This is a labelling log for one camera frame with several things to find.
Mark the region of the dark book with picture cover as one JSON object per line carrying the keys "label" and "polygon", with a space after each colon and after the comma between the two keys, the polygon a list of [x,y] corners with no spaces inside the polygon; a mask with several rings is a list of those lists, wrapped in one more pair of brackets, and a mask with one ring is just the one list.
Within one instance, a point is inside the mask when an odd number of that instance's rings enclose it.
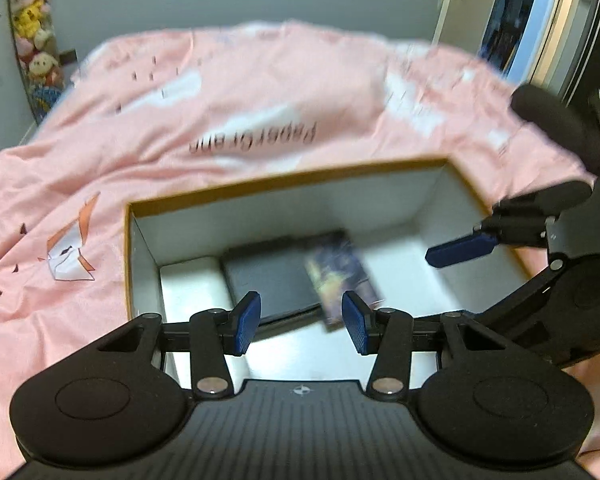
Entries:
{"label": "dark book with picture cover", "polygon": [[372,308],[381,304],[381,296],[345,232],[309,238],[304,244],[304,254],[306,272],[320,300],[327,325],[341,323],[341,299],[348,290],[356,292]]}

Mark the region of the dark grey flat box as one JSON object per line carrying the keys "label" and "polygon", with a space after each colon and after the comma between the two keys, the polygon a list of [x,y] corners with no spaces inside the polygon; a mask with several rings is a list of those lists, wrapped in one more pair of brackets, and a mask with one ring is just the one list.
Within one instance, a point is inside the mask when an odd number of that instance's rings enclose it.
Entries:
{"label": "dark grey flat box", "polygon": [[321,309],[298,240],[283,237],[227,249],[221,269],[235,304],[247,292],[261,297],[261,326],[283,323]]}

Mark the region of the hanging plush toy organizer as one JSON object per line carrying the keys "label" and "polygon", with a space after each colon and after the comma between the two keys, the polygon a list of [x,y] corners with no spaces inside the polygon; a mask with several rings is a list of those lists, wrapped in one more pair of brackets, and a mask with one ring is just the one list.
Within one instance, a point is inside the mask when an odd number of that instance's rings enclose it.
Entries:
{"label": "hanging plush toy organizer", "polygon": [[50,0],[7,0],[24,92],[39,124],[65,90]]}

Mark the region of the glass door with frame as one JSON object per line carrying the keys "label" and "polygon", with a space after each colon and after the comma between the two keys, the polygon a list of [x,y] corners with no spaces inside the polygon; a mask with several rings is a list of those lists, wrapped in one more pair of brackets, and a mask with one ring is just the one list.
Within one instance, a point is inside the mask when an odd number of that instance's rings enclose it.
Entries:
{"label": "glass door with frame", "polygon": [[599,34],[600,0],[440,0],[432,40],[570,102]]}

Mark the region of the orange cardboard storage box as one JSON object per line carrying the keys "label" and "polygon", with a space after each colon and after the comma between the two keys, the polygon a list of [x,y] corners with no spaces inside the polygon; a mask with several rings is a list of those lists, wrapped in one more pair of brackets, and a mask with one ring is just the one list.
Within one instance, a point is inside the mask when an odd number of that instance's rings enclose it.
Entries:
{"label": "orange cardboard storage box", "polygon": [[340,323],[345,290],[373,307],[425,316],[481,312],[529,277],[504,247],[443,270],[426,263],[429,247],[467,234],[487,213],[443,159],[315,170],[132,203],[130,312],[185,322],[254,290],[261,325],[247,353],[227,361],[235,384],[362,382],[372,361],[355,352]]}

